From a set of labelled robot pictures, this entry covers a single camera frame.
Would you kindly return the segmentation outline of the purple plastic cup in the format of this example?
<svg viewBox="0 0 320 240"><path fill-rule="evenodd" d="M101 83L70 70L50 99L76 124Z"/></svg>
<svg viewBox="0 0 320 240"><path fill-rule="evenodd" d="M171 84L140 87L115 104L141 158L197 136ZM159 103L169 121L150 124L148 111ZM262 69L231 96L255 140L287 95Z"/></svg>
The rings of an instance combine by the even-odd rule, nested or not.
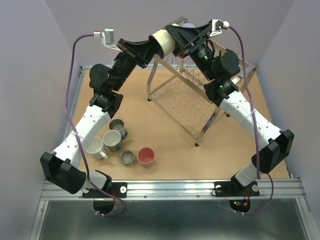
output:
<svg viewBox="0 0 320 240"><path fill-rule="evenodd" d="M195 28L196 26L193 23L186 22L182 25L184 28Z"/></svg>

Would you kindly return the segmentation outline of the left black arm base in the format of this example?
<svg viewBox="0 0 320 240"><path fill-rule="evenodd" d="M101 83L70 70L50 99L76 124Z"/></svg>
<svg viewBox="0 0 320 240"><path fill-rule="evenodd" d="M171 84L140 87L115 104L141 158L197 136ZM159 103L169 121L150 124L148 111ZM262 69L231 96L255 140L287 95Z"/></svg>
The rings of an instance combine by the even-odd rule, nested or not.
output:
<svg viewBox="0 0 320 240"><path fill-rule="evenodd" d="M116 196L117 198L126 198L127 197L127 182L109 182L107 183L102 190L107 192L110 195ZM95 188L85 188L82 191L82 197L85 199L94 199L94 198L109 198L104 193L101 193Z"/></svg>

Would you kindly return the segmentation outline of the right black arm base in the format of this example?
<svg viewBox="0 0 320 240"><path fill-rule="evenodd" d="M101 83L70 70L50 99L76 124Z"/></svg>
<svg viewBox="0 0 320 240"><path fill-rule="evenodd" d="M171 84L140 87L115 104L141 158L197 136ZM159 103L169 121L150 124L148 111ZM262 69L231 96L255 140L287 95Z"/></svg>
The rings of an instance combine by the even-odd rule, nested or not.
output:
<svg viewBox="0 0 320 240"><path fill-rule="evenodd" d="M212 194L216 197L258 197L260 191L256 181L251 182L247 186L242 186L235 181L216 181L212 190Z"/></svg>

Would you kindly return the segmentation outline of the metal wire dish rack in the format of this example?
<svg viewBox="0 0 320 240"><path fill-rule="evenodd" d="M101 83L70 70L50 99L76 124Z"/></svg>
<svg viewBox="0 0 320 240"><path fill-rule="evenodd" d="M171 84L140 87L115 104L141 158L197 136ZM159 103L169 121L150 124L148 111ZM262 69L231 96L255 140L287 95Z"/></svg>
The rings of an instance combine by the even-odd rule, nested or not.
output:
<svg viewBox="0 0 320 240"><path fill-rule="evenodd" d="M181 17L169 25L182 27L184 23L188 20ZM228 48L215 42L214 37L210 38L212 44L208 47L214 47L218 55ZM245 62L244 66L249 83L257 65ZM240 72L231 79L241 92L245 91L243 76ZM208 80L189 56L180 58L172 52L164 59L154 56L146 85L148 101L155 102L187 131L194 138L195 146L200 145L210 126L226 114L208 99L204 89L207 83Z"/></svg>

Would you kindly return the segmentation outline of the steel-lined brown white cup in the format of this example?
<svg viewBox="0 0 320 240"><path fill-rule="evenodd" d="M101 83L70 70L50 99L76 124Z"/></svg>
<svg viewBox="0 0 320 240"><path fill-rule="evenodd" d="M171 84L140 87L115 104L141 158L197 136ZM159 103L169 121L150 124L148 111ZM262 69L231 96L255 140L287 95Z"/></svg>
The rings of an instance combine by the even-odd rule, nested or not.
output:
<svg viewBox="0 0 320 240"><path fill-rule="evenodd" d="M154 40L158 43L159 50L156 52L156 55L160 59L164 59L176 48L174 39L166 29L160 29L157 32L149 35L149 40Z"/></svg>

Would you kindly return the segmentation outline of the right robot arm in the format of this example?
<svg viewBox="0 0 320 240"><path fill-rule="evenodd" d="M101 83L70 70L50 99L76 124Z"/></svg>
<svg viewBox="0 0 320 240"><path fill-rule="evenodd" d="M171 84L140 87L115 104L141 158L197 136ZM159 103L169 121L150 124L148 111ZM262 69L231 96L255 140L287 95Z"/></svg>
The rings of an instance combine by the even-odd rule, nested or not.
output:
<svg viewBox="0 0 320 240"><path fill-rule="evenodd" d="M217 107L232 116L255 141L256 154L251 161L239 170L230 182L231 192L242 195L248 185L268 174L289 154L294 141L294 133L281 130L269 122L254 107L253 98L246 99L232 82L232 78L243 73L244 87L248 87L245 58L225 49L215 54L211 37L223 30L232 29L229 22L213 19L200 27L167 25L165 30L176 44L173 54L176 57L190 57L208 83L204 92Z"/></svg>

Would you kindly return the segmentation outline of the grey ceramic mug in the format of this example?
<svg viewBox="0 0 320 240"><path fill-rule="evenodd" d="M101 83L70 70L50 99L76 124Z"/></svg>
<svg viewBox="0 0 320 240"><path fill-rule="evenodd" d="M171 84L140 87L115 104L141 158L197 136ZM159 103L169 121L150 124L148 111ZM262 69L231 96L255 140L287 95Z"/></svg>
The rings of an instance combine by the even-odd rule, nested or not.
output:
<svg viewBox="0 0 320 240"><path fill-rule="evenodd" d="M107 131L102 138L104 145L112 152L119 152L123 148L121 134L117 130Z"/></svg>

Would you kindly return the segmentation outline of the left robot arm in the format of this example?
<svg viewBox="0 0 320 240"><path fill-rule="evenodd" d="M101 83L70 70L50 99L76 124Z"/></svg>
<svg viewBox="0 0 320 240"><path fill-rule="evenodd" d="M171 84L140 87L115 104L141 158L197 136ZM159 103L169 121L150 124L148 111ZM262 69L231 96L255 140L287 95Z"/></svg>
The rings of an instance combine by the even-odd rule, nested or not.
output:
<svg viewBox="0 0 320 240"><path fill-rule="evenodd" d="M77 193L88 179L88 174L78 169L80 160L96 134L120 108L124 96L118 91L136 66L146 68L160 50L152 38L138 42L121 38L116 46L120 52L112 67L97 63L89 71L93 97L80 121L71 126L71 133L58 147L40 157L45 179L70 194Z"/></svg>

